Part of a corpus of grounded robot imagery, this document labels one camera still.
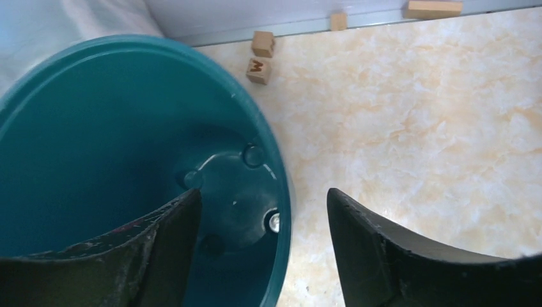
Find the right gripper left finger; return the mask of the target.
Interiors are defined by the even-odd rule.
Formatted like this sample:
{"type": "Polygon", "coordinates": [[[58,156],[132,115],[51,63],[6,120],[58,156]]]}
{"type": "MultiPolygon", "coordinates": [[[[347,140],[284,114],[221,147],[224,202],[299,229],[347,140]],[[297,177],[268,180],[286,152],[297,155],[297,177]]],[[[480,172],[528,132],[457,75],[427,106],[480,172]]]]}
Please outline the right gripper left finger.
{"type": "Polygon", "coordinates": [[[180,306],[201,220],[191,189],[61,251],[1,259],[2,306],[180,306]]]}

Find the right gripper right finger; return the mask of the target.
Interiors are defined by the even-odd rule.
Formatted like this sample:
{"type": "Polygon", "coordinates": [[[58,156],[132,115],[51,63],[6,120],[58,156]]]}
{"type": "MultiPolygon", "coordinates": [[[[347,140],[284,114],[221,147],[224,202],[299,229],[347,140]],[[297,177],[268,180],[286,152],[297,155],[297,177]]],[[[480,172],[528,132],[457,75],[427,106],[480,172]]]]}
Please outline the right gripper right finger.
{"type": "Polygon", "coordinates": [[[456,248],[327,193],[347,306],[540,306],[541,256],[505,259],[456,248]]]}

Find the teal plastic trash bin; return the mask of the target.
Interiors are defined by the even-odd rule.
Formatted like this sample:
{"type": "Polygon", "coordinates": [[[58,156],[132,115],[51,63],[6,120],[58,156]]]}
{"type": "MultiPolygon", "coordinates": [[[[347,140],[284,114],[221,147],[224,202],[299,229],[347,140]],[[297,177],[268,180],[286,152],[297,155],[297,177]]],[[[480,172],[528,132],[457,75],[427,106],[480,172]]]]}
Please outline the teal plastic trash bin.
{"type": "Polygon", "coordinates": [[[61,251],[197,189],[180,306],[275,306],[291,245],[286,166],[221,66],[114,35],[43,61],[1,97],[1,259],[61,251]]]}

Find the wooden letter cube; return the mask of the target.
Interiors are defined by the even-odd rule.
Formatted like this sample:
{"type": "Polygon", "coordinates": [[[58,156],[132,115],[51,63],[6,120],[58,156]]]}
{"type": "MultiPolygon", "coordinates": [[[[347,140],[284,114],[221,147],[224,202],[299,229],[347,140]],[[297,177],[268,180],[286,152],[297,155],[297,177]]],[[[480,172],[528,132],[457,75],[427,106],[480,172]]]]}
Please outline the wooden letter cube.
{"type": "Polygon", "coordinates": [[[245,76],[252,83],[267,85],[272,72],[271,63],[261,58],[251,58],[245,76]]]}

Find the plain wooden cube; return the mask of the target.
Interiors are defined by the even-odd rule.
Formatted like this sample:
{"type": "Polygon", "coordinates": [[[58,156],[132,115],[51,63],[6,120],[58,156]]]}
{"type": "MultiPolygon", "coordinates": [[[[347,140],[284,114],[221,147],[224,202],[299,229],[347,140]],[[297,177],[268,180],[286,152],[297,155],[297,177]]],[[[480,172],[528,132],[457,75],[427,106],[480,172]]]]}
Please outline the plain wooden cube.
{"type": "Polygon", "coordinates": [[[255,56],[272,58],[274,55],[275,37],[273,32],[255,31],[253,33],[251,49],[255,56]]]}

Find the small wooden block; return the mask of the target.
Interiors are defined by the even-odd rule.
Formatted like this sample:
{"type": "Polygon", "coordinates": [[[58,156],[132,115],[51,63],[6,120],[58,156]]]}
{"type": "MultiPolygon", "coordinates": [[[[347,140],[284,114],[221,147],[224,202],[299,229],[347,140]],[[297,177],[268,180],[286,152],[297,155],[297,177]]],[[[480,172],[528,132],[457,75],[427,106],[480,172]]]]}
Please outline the small wooden block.
{"type": "Polygon", "coordinates": [[[348,28],[348,14],[345,12],[331,14],[329,21],[331,31],[342,31],[348,28]]]}

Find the long wooden block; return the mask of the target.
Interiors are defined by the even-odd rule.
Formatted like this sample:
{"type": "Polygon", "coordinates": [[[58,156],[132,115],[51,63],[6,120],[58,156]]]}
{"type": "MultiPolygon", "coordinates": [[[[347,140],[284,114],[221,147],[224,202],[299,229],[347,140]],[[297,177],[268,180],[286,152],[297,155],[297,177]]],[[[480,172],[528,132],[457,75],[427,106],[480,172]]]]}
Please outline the long wooden block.
{"type": "Polygon", "coordinates": [[[406,19],[444,19],[462,13],[463,3],[457,1],[408,1],[403,10],[406,19]]]}

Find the large full translucent bag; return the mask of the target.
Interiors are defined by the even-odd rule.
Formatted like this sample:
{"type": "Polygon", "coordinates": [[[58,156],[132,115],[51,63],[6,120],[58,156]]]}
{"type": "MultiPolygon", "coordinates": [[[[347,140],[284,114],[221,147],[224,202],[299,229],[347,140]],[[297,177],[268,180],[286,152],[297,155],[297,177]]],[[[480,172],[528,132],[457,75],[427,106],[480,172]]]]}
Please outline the large full translucent bag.
{"type": "Polygon", "coordinates": [[[71,45],[122,34],[162,36],[144,1],[1,1],[1,93],[71,45]]]}

